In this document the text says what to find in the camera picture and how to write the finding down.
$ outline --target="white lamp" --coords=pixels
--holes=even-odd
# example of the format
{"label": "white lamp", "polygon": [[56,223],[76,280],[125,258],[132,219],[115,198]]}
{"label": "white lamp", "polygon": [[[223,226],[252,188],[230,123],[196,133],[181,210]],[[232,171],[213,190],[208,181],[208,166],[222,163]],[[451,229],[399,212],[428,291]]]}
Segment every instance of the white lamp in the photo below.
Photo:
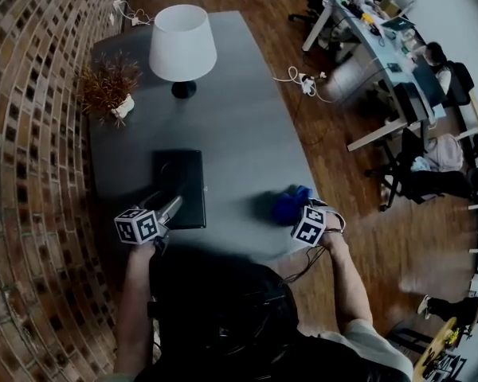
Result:
{"label": "white lamp", "polygon": [[160,78],[174,82],[180,99],[197,91],[194,82],[216,64],[217,54],[207,12],[180,5],[160,11],[154,19],[149,64]]}

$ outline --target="shoe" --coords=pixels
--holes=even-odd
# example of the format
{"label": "shoe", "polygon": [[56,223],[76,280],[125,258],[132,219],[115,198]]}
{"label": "shoe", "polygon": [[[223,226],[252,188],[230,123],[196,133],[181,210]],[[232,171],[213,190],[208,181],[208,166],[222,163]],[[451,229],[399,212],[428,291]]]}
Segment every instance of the shoe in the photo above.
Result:
{"label": "shoe", "polygon": [[430,318],[429,300],[430,300],[430,296],[427,294],[421,301],[420,306],[417,308],[417,311],[416,311],[418,314],[425,313],[425,320],[428,320]]}

